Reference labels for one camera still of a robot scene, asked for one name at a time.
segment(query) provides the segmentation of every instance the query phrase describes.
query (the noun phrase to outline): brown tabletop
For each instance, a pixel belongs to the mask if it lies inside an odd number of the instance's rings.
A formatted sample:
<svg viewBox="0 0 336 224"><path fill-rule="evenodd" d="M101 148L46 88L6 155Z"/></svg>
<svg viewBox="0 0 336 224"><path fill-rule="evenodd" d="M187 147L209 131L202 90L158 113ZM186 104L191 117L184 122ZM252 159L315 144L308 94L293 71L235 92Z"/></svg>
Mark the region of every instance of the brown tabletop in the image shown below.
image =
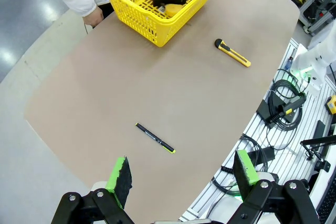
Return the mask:
<svg viewBox="0 0 336 224"><path fill-rule="evenodd" d="M143 224L176 220L256 111L298 17L290 0L209 0L158 48L111 15L43 82L25 117L89 187L107 180L126 155L130 217ZM251 67L216 49L217 38Z"/></svg>

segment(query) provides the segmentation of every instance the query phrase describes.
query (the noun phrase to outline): black keyboard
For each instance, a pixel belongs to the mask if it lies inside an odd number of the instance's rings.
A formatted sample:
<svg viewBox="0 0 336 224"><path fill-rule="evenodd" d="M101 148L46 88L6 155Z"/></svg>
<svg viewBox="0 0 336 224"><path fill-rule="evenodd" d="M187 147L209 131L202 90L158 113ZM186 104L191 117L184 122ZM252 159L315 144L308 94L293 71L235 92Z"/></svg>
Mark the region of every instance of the black keyboard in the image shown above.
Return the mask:
<svg viewBox="0 0 336 224"><path fill-rule="evenodd" d="M324 192L323 197L321 198L321 201L317 206L317 213L320 217L320 222L322 224L324 224L327 221L331 213L331 210L335 205L335 202L336 202L336 169L334 170L332 176L330 177L326 191Z"/></svg>

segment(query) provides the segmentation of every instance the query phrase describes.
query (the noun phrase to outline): black marker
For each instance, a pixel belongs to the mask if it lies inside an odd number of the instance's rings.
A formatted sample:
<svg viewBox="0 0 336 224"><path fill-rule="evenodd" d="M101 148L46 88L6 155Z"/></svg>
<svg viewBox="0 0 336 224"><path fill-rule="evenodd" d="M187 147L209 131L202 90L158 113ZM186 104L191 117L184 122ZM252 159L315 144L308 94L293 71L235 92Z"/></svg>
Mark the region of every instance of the black marker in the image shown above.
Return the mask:
<svg viewBox="0 0 336 224"><path fill-rule="evenodd" d="M141 129L146 135L148 135L151 139L157 141L159 144L162 145L163 148L165 148L170 153L175 153L175 149L173 147L170 147L168 144L166 144L164 141L159 139L157 136L155 136L152 132L147 130L144 126L142 126L140 123L136 123L136 127Z"/></svg>

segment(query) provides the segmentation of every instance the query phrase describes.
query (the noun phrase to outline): person's hand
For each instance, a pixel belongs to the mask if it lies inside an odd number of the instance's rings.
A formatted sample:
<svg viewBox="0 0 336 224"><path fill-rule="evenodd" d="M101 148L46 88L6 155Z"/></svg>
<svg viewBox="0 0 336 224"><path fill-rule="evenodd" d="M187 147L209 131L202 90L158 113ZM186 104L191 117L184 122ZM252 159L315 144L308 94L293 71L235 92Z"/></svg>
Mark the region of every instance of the person's hand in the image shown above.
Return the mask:
<svg viewBox="0 0 336 224"><path fill-rule="evenodd" d="M92 27L97 26L100 22L103 21L103 19L104 19L103 12L99 7L94 9L94 11L90 13L88 16L83 17L84 23Z"/></svg>

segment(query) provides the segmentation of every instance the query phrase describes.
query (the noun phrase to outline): bolt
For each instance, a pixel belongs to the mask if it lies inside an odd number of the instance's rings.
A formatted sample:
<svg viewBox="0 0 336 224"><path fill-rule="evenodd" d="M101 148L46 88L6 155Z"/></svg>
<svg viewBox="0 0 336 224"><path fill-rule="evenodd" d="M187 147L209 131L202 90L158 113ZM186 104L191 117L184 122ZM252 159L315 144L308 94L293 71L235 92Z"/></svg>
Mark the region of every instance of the bolt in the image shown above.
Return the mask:
<svg viewBox="0 0 336 224"><path fill-rule="evenodd" d="M265 181L263 181L263 182L261 182L260 186L261 186L262 188L267 188L267 187L268 187L268 183L265 182Z"/></svg>
<svg viewBox="0 0 336 224"><path fill-rule="evenodd" d="M245 220L245 219L247 219L248 216L247 216L247 214L242 214L240 217Z"/></svg>
<svg viewBox="0 0 336 224"><path fill-rule="evenodd" d="M289 188L290 188L290 189L296 189L296 184L295 184L294 182L291 182L291 183L289 184Z"/></svg>

